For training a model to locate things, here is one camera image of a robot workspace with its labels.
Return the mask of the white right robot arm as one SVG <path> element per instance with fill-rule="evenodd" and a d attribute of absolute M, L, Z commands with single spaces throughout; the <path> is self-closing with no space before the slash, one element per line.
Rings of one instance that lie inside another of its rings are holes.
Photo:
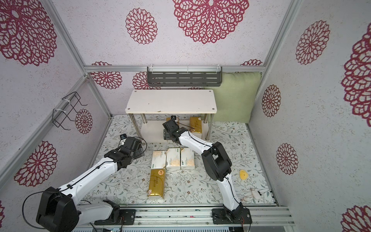
<path fill-rule="evenodd" d="M 223 199 L 223 209 L 212 210 L 214 223 L 251 224 L 249 209 L 237 199 L 231 175 L 232 162 L 223 145 L 220 142 L 212 144 L 193 136 L 188 129 L 179 127 L 172 119 L 162 125 L 166 138 L 201 155 L 206 173 L 217 183 Z"/>

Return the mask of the gold tissue pack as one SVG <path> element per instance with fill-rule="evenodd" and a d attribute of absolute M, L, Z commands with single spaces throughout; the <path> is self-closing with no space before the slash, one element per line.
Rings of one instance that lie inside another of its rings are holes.
<path fill-rule="evenodd" d="M 163 199 L 165 194 L 165 169 L 152 169 L 147 196 L 149 199 Z"/>
<path fill-rule="evenodd" d="M 171 117 L 169 118 L 166 118 L 166 121 L 170 121 L 171 120 Z M 177 117 L 177 121 L 175 121 L 176 123 L 179 123 L 179 118 Z"/>
<path fill-rule="evenodd" d="M 190 123 L 190 131 L 195 134 L 202 134 L 202 120 L 200 117 L 190 117 L 189 119 Z"/>

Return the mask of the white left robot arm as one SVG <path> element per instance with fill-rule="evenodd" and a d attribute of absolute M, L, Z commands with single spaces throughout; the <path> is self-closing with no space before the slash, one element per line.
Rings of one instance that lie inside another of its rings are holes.
<path fill-rule="evenodd" d="M 127 168 L 144 155 L 142 139 L 127 137 L 119 146 L 104 155 L 93 167 L 76 179 L 42 192 L 36 222 L 50 232 L 71 232 L 76 226 L 104 222 L 122 222 L 120 206 L 104 200 L 98 204 L 81 205 L 80 202 L 93 188 L 115 172 Z"/>

